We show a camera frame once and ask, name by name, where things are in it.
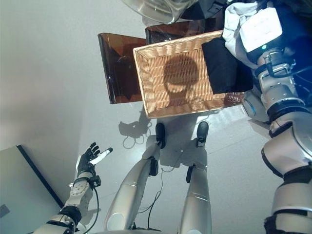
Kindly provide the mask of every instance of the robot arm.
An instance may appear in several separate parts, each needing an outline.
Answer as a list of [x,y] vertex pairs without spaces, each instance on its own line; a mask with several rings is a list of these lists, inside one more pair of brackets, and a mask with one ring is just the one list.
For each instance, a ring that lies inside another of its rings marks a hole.
[[95,165],[104,159],[112,148],[100,154],[98,146],[93,143],[87,151],[78,157],[76,170],[77,179],[71,186],[70,197],[60,212],[51,217],[34,234],[73,234],[76,226],[88,211],[93,189],[101,185],[101,180],[95,172]]
[[271,122],[262,158],[283,178],[274,195],[272,216],[265,220],[267,234],[312,233],[312,114],[296,92],[294,60],[285,56],[275,8],[260,11],[241,29],[248,57],[255,57],[261,101]]

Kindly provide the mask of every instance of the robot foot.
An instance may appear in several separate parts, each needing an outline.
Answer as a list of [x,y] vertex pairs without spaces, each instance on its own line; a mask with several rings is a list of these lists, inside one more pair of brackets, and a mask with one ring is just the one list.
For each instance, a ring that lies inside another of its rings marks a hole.
[[209,125],[207,122],[200,122],[197,127],[196,147],[204,147],[208,135]]
[[156,125],[156,140],[161,144],[161,149],[166,146],[166,131],[162,123]]

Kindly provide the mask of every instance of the black cable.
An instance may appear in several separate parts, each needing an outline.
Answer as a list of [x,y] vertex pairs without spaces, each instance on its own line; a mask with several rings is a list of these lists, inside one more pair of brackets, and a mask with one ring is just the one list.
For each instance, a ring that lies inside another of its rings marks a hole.
[[311,70],[312,69],[312,66],[307,66],[305,68],[302,68],[300,69],[299,71],[295,71],[295,72],[290,72],[290,73],[287,73],[287,74],[284,74],[284,75],[275,75],[274,74],[274,71],[273,71],[273,66],[272,66],[272,63],[267,63],[267,68],[268,68],[268,72],[269,72],[269,75],[273,78],[285,78],[285,77],[289,77],[289,76],[293,76],[293,75],[297,75],[299,73],[302,73],[302,72],[305,72],[307,70]]
[[98,192],[95,188],[94,188],[94,192],[96,193],[96,196],[97,196],[97,215],[96,215],[96,218],[95,218],[92,226],[88,230],[86,230],[83,234],[87,234],[94,227],[94,225],[96,224],[97,219],[98,219],[99,202],[98,202]]
[[309,81],[307,79],[304,79],[303,77],[301,77],[300,75],[296,75],[296,77],[298,77],[299,79],[305,81],[306,83],[312,84],[312,81]]
[[164,181],[163,181],[163,178],[162,178],[163,172],[164,172],[164,170],[161,168],[161,188],[160,188],[160,191],[158,191],[158,192],[156,193],[154,202],[152,203],[150,212],[148,213],[147,228],[150,228],[150,217],[151,217],[151,212],[152,212],[152,209],[153,209],[153,207],[154,207],[154,205],[155,205],[155,202],[158,200],[158,198],[159,198],[160,195],[161,195],[161,191],[162,191],[162,188],[163,188],[163,185],[164,185]]

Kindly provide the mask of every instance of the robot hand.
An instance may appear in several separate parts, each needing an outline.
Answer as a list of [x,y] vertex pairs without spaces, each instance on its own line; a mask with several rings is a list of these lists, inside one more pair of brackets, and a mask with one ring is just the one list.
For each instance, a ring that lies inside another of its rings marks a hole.
[[78,157],[77,179],[71,185],[70,197],[61,211],[35,230],[34,234],[73,234],[76,231],[78,223],[88,211],[93,190],[96,192],[95,187],[101,185],[101,180],[95,172],[95,165],[112,151],[112,148],[108,148],[100,153],[99,147],[94,142]]
[[78,157],[76,163],[77,176],[79,177],[79,175],[84,172],[89,172],[95,176],[95,165],[102,161],[112,151],[112,148],[108,148],[104,152],[100,153],[99,147],[95,142],[93,142],[86,152]]

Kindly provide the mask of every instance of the white wall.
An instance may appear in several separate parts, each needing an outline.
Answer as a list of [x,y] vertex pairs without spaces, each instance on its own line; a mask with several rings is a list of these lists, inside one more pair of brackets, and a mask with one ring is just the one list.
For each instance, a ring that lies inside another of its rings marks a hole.
[[17,147],[0,152],[0,188],[0,205],[10,210],[0,219],[1,234],[32,232],[59,212]]

